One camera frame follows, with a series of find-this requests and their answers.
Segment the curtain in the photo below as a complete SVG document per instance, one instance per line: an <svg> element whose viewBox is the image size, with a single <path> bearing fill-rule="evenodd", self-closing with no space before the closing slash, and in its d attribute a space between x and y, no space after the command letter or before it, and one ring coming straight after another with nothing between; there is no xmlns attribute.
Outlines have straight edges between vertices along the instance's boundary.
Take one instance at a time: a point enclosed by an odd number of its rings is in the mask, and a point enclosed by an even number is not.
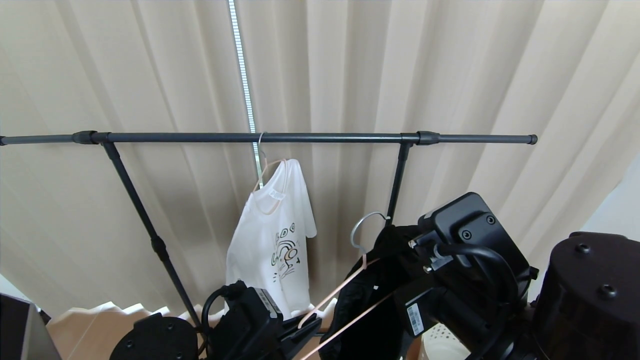
<svg viewBox="0 0 640 360"><path fill-rule="evenodd" d="M258 132L537 134L413 147L394 223L479 193L533 266L640 151L640 3L237 0ZM0 4L0 134L247 132L224 1ZM251 144L118 144L194 303L221 286L255 181ZM262 144L303 167L312 299L386 211L397 145ZM0 272L52 315L184 308L104 150L0 149ZM368 249L381 219L363 224Z"/></svg>

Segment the white basket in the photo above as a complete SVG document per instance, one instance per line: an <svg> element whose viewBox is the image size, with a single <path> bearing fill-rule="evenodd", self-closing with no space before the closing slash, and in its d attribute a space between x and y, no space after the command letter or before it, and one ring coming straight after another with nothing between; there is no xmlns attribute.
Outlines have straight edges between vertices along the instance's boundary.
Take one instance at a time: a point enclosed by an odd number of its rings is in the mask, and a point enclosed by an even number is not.
<svg viewBox="0 0 640 360"><path fill-rule="evenodd" d="M464 360L469 354L460 340L440 323L422 335L420 360Z"/></svg>

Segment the black horizontal bar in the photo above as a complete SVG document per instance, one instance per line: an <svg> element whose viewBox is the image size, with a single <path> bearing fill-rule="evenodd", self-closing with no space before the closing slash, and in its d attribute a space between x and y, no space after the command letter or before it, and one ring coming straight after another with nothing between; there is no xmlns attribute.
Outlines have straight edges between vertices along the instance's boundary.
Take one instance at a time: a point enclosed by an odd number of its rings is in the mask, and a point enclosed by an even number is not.
<svg viewBox="0 0 640 360"><path fill-rule="evenodd" d="M0 136L0 145L21 143L104 143L104 142L257 142L260 133L98 133L81 131L69 135ZM441 135L417 133L264 133L262 142L301 143L407 143L432 145L451 143L529 143L536 135Z"/></svg>

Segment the clothing rack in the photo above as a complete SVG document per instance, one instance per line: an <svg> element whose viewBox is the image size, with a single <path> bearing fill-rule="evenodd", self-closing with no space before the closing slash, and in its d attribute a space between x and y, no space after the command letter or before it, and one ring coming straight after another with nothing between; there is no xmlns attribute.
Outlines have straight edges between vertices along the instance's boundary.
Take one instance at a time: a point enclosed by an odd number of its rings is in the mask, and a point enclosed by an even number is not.
<svg viewBox="0 0 640 360"><path fill-rule="evenodd" d="M391 197L387 209L387 225L393 221L396 204L400 193L400 185L404 174L404 166L409 157L411 146L433 145L436 143L528 143L538 141L536 135L442 135L431 131L417 131L416 133L105 133L97 131L80 131L67 135L31 135L31 136L0 136L0 146L25 143L79 143L83 145L102 145L109 159L122 181L133 206L136 208L151 240L151 247L162 261L175 289L178 291L184 306L196 327L200 327L200 317L196 314L193 304L187 295L178 273L166 251L166 245L156 233L151 219L145 210L138 192L136 191L127 169L120 159L116 148L117 142L223 142L223 143L398 143L398 162Z"/></svg>

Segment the black garment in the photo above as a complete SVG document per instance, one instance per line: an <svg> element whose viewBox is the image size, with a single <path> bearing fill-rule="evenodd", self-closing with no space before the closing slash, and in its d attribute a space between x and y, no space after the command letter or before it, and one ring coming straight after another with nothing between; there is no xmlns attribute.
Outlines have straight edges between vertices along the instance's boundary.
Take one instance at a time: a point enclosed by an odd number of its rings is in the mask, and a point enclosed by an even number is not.
<svg viewBox="0 0 640 360"><path fill-rule="evenodd" d="M416 225L390 225L380 232L373 250L367 253L367 261L380 260L369 265L340 291L333 322L321 341L409 281L409 275L400 265L397 255L412 251L407 243L419 234ZM347 277L358 270L361 264L362 259L358 260ZM322 360L396 360L400 356L406 357L412 340L403 329L394 298L390 297L321 348L319 353Z"/></svg>

